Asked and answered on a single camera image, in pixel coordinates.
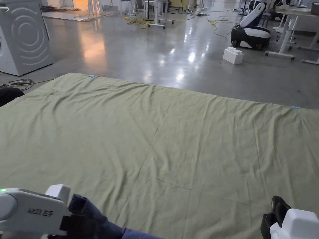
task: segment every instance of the white robot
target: white robot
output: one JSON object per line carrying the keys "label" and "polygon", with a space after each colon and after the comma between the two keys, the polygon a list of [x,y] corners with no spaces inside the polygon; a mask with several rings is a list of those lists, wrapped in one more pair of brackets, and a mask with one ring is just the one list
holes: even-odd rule
{"label": "white robot", "polygon": [[[21,188],[0,189],[1,239],[40,239],[68,236],[94,237],[95,222],[68,210],[70,188],[52,185],[46,194]],[[313,212],[292,209],[278,196],[264,214],[261,233],[264,239],[317,239],[319,219]]]}
{"label": "white robot", "polygon": [[259,51],[268,47],[271,37],[270,31],[257,26],[265,9],[265,4],[262,1],[264,0],[260,0],[260,3],[250,14],[244,17],[239,25],[232,30],[231,42],[233,47],[239,47],[242,41]]}
{"label": "white robot", "polygon": [[281,197],[273,196],[271,212],[260,226],[263,239],[318,239],[319,219],[313,212],[291,208]]}
{"label": "white robot", "polygon": [[21,188],[0,189],[1,239],[40,239],[43,234],[93,236],[94,222],[68,210],[69,193],[66,185],[52,185],[46,194]]}

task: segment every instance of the white lego brick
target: white lego brick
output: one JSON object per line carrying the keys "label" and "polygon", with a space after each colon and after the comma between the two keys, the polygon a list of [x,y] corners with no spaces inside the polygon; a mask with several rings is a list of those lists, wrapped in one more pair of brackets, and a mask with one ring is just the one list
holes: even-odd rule
{"label": "white lego brick", "polygon": [[236,50],[236,48],[234,47],[228,47],[227,49],[225,49],[223,56],[226,61],[229,61],[233,64],[240,64],[243,57],[244,54],[242,53],[242,51]]}

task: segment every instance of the concrete floor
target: concrete floor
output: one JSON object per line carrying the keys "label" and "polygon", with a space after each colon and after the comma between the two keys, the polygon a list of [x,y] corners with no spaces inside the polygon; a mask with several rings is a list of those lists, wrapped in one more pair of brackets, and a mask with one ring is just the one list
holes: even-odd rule
{"label": "concrete floor", "polygon": [[[235,0],[205,2],[212,11],[233,9],[237,4]],[[141,25],[128,25],[119,14],[83,23],[46,18],[56,63],[20,78],[37,82],[78,72],[319,109],[319,66],[301,63],[302,59],[317,60],[318,53],[293,49],[296,60],[291,62],[243,49],[243,63],[233,65],[223,60],[224,49],[230,46],[230,35],[227,40],[215,35],[216,28],[207,19],[238,14],[230,11],[206,13],[210,16],[175,21],[165,30],[156,26],[141,29]],[[169,18],[188,19],[190,16],[169,14]],[[229,18],[229,21],[236,23],[239,19]],[[232,23],[218,23],[216,33],[225,36],[233,26]],[[311,40],[297,37],[298,44],[302,45],[309,45]],[[270,50],[278,50],[278,46],[271,44]],[[0,75],[0,83],[15,79],[19,77]]]}

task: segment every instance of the dark blue cloth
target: dark blue cloth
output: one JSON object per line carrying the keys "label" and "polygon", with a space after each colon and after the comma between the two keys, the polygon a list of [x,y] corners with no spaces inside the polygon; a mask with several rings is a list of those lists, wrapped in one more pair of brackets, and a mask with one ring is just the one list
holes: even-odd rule
{"label": "dark blue cloth", "polygon": [[69,211],[93,219],[96,222],[96,233],[90,239],[159,239],[156,236],[129,228],[121,228],[111,223],[93,203],[77,194],[74,194],[71,199]]}

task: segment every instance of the white washing machine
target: white washing machine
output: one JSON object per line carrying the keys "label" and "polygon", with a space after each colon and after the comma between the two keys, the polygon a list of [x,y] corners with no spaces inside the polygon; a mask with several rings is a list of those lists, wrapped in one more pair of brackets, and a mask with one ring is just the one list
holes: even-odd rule
{"label": "white washing machine", "polygon": [[0,71],[16,76],[53,64],[38,0],[0,0]]}

